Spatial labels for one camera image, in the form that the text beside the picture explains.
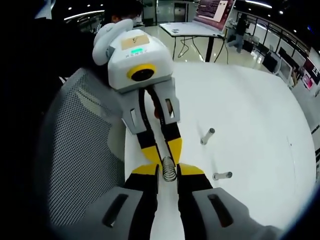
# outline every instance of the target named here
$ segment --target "wall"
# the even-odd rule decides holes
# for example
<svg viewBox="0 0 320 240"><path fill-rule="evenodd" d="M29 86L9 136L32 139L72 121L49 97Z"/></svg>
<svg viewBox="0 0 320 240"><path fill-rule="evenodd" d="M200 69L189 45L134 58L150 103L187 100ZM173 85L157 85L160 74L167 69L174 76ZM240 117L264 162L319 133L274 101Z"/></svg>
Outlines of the wall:
<svg viewBox="0 0 320 240"><path fill-rule="evenodd" d="M233 8L230 12L230 16L229 19L233 19L235 22L237 21L237 15L238 15L238 11Z"/></svg>
<svg viewBox="0 0 320 240"><path fill-rule="evenodd" d="M311 48L309 58L313 64L320 70L320 55L316 52L315 49Z"/></svg>

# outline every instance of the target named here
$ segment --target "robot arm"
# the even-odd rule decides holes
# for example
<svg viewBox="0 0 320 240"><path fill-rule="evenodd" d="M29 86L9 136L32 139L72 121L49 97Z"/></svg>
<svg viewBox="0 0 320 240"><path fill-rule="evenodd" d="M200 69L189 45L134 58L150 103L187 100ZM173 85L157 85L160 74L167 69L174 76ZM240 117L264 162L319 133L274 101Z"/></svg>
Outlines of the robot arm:
<svg viewBox="0 0 320 240"><path fill-rule="evenodd" d="M172 77L173 60L161 41L132 28L130 19L104 26L94 40L92 56L97 65L107 63L108 82L115 92L123 121L130 132L137 135L145 157L162 168L161 156L145 111L145 91L151 95L159 112L168 150L176 165L182 140L177 125L180 108ZM172 106L173 116L167 102Z"/></svg>

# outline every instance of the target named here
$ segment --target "computer screen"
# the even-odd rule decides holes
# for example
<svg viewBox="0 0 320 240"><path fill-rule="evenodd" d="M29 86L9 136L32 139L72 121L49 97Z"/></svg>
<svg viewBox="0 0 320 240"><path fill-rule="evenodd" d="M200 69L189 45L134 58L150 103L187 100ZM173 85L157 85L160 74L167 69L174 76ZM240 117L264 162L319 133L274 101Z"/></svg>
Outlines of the computer screen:
<svg viewBox="0 0 320 240"><path fill-rule="evenodd" d="M280 72L285 79L289 79L292 73L292 67L283 59L281 59Z"/></svg>
<svg viewBox="0 0 320 240"><path fill-rule="evenodd" d="M193 20L223 31L236 0L200 0Z"/></svg>

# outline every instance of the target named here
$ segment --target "white tabletop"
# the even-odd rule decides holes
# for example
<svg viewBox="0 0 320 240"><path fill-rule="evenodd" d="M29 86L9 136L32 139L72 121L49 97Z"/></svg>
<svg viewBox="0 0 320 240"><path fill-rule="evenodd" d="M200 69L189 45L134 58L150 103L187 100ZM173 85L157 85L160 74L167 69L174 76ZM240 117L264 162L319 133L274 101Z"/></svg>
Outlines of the white tabletop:
<svg viewBox="0 0 320 240"><path fill-rule="evenodd" d="M173 76L180 100L180 162L204 170L213 187L245 204L258 223L285 229L303 209L316 179L312 136L291 91L279 77L235 65L174 63ZM160 125L147 98L147 114L159 142ZM209 128L215 134L203 146L200 137ZM128 130L125 141L127 178L149 162ZM166 156L163 142L159 148ZM228 171L232 178L213 181L213 173ZM159 180L151 239L184 239L177 183Z"/></svg>
<svg viewBox="0 0 320 240"><path fill-rule="evenodd" d="M194 22L162 23L160 24L160 27L171 37L217 37L221 35L218 31L214 31L213 29Z"/></svg>

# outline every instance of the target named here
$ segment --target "desk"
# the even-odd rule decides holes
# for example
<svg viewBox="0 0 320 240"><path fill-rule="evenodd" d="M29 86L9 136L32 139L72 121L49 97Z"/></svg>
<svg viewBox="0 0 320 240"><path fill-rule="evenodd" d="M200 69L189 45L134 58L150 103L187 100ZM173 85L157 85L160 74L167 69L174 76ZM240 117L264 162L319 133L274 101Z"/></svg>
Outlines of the desk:
<svg viewBox="0 0 320 240"><path fill-rule="evenodd" d="M214 46L215 38L222 38L223 36L210 28L196 24L194 22L173 22L163 23L159 25L167 34L174 38L173 56L175 59L175 51L177 45L177 37L208 37L208 46L206 48L205 62L210 62L212 48Z"/></svg>
<svg viewBox="0 0 320 240"><path fill-rule="evenodd" d="M214 188L245 204L258 223L286 228L302 210L316 179L313 139L294 95L279 77L236 65L175 62L173 76L180 101L180 162L202 169ZM146 98L159 143L160 124ZM215 134L203 146L200 137L209 128ZM164 144L158 146L166 156ZM149 163L137 136L128 131L124 158L126 178ZM213 173L228 171L232 178L213 181ZM177 201L177 183L160 176L151 239L184 239Z"/></svg>

